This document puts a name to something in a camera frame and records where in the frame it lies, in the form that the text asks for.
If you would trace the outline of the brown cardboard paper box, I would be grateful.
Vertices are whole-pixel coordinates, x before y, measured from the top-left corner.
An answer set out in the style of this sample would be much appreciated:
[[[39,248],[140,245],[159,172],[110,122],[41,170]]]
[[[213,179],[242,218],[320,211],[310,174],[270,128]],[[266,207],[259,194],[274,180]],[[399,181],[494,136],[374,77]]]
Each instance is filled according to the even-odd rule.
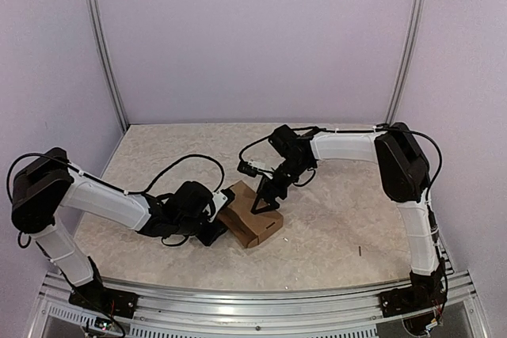
[[[234,200],[218,213],[218,219],[238,239],[244,249],[252,249],[268,240],[284,224],[284,217],[278,211],[254,214],[251,209],[257,193],[242,180],[229,187]]]

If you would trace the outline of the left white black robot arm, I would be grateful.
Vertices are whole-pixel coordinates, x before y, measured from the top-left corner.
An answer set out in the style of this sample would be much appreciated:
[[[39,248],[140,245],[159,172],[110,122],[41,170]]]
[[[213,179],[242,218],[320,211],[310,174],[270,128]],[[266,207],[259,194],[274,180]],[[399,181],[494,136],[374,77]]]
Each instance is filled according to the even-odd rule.
[[[6,174],[6,191],[11,202],[11,220],[22,234],[30,236],[63,273],[71,289],[94,310],[111,302],[93,260],[75,243],[57,216],[70,207],[116,222],[136,233],[162,241],[181,236],[196,237],[211,245],[225,231],[218,214],[235,198],[229,188],[211,191],[191,180],[175,192],[153,196],[148,189],[128,191],[84,171],[72,163],[59,147],[44,154],[28,153],[31,163]]]

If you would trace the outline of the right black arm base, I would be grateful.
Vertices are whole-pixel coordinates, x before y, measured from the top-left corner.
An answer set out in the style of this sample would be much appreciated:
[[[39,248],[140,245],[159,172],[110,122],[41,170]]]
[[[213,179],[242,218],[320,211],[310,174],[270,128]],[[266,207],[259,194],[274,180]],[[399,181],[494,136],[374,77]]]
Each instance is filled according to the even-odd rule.
[[[428,287],[417,285],[394,288],[379,294],[379,303],[384,318],[418,312],[445,304],[447,291],[439,285],[432,292]]]

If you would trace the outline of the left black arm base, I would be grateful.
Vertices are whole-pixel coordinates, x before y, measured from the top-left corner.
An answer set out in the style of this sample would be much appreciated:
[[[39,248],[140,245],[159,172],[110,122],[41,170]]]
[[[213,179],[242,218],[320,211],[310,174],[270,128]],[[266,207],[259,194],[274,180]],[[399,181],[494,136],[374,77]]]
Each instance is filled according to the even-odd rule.
[[[113,317],[132,319],[139,296],[129,291],[107,288],[88,283],[77,287],[69,297],[69,303]]]

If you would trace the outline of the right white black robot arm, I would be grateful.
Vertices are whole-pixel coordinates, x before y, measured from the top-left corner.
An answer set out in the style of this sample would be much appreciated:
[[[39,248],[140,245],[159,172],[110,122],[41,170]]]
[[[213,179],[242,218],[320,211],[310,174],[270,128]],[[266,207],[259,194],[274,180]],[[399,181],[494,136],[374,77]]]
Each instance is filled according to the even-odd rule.
[[[429,199],[433,184],[429,161],[404,123],[375,126],[370,130],[330,130],[322,127],[291,128],[284,124],[266,141],[283,158],[276,168],[264,171],[252,164],[252,177],[261,176],[251,211],[274,211],[299,186],[306,171],[314,172],[319,161],[352,160],[377,164],[386,196],[396,203],[406,228],[411,255],[411,285],[405,301],[420,310],[436,296],[440,282],[440,254],[435,244],[438,227]]]

